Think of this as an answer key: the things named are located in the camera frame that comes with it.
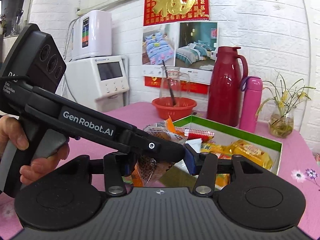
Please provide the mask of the glass pitcher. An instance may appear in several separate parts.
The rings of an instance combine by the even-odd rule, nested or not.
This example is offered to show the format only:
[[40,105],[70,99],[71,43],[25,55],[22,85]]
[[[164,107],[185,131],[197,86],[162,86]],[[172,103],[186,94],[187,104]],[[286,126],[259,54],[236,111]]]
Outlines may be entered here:
[[180,67],[166,66],[163,61],[159,98],[169,107],[181,106],[183,92],[190,93],[190,76],[180,71]]

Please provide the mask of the yellow soft bread packet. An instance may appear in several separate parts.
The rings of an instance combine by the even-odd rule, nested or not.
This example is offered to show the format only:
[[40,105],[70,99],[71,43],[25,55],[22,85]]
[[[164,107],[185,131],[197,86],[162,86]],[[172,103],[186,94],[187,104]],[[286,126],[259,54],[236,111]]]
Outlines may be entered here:
[[244,140],[237,140],[228,146],[203,142],[201,144],[201,153],[212,153],[217,155],[219,159],[231,159],[233,155],[238,154],[267,170],[273,166],[273,160],[268,153]]

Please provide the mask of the red plastic basket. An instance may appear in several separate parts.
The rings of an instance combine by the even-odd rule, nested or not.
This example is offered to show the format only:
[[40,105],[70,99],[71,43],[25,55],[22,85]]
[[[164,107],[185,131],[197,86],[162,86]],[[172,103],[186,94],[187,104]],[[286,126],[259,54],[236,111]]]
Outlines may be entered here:
[[197,102],[190,98],[175,98],[176,105],[172,104],[171,97],[153,99],[152,105],[158,116],[163,120],[171,117],[172,121],[180,120],[192,114]]

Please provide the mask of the bedding calendar poster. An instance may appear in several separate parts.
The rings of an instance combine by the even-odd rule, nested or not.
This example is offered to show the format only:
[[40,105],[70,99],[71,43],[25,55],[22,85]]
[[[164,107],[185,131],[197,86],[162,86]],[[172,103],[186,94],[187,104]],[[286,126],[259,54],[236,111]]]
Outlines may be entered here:
[[207,94],[218,48],[219,25],[189,21],[143,28],[144,84],[159,88],[166,77],[180,79],[182,91]]

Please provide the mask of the red gold fu poster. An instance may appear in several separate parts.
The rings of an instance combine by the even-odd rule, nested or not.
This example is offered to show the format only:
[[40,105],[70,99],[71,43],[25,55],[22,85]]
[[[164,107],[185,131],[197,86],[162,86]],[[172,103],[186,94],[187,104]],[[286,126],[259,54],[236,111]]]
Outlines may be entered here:
[[143,25],[209,19],[209,0],[144,0]]

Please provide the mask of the red noodle snack packet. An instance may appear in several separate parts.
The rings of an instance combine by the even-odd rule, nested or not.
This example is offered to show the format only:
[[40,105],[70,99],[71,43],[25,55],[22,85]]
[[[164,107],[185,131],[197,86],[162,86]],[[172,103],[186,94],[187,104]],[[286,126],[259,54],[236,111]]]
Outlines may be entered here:
[[188,140],[201,139],[203,142],[208,142],[214,138],[212,131],[186,127],[175,127],[175,129],[178,134],[187,137]]

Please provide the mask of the white water purifier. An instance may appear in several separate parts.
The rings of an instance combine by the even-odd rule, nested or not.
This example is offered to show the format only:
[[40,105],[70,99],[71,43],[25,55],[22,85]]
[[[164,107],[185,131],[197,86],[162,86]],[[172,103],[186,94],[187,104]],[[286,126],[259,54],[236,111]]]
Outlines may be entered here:
[[112,14],[92,10],[76,20],[73,27],[72,59],[112,55]]

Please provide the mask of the dark red thermos jug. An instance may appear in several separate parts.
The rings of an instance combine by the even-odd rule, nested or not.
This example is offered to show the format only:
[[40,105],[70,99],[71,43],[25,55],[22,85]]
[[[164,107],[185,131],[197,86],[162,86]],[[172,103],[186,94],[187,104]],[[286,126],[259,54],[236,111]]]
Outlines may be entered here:
[[241,82],[248,65],[240,47],[220,46],[209,86],[207,119],[235,127],[239,122]]

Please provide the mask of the glass vase with plant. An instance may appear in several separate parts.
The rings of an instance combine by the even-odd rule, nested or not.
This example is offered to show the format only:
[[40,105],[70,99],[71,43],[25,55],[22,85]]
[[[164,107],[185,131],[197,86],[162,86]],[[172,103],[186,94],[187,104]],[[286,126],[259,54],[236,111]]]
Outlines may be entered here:
[[295,109],[301,103],[310,101],[309,91],[316,88],[305,85],[304,79],[287,86],[284,77],[277,73],[275,81],[263,81],[263,89],[268,90],[270,96],[261,102],[255,116],[259,116],[267,103],[273,103],[274,110],[268,120],[269,133],[278,138],[287,138],[294,130]]

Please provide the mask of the white appliance with screen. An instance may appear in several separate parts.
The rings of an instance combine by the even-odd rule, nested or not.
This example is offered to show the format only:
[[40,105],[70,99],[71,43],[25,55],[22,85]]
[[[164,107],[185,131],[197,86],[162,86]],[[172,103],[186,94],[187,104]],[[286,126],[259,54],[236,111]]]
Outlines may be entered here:
[[101,56],[67,62],[57,94],[99,112],[129,104],[129,61]]

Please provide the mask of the green white cardboard box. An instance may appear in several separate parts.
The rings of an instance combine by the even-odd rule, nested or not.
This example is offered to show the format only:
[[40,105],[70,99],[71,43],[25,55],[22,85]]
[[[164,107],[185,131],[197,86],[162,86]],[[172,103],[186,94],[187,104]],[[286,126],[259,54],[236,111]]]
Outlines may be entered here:
[[[274,174],[279,173],[282,144],[277,141],[194,115],[177,120],[174,125],[177,128],[213,132],[212,143],[206,144],[202,149],[206,153],[216,154],[219,159],[231,159],[231,155],[240,154]],[[192,188],[195,185],[198,170],[200,168],[192,159],[182,160],[166,172],[159,181],[167,187]]]

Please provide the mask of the clear orange pastry packet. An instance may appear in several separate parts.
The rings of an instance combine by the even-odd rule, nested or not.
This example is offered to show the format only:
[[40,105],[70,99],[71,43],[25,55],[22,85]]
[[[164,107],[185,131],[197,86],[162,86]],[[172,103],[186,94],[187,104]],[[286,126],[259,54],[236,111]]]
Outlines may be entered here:
[[138,153],[138,160],[131,178],[133,186],[149,186],[163,176],[175,163],[184,158],[187,137],[175,128],[168,118],[147,125],[149,148]]

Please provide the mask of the pink thermos bottle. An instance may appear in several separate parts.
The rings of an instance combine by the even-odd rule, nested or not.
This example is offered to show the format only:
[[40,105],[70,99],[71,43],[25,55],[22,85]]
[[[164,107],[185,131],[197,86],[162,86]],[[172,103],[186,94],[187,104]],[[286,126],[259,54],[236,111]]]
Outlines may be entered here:
[[258,120],[256,113],[261,104],[263,82],[257,76],[248,76],[242,80],[240,88],[244,92],[244,98],[239,128],[254,133]]

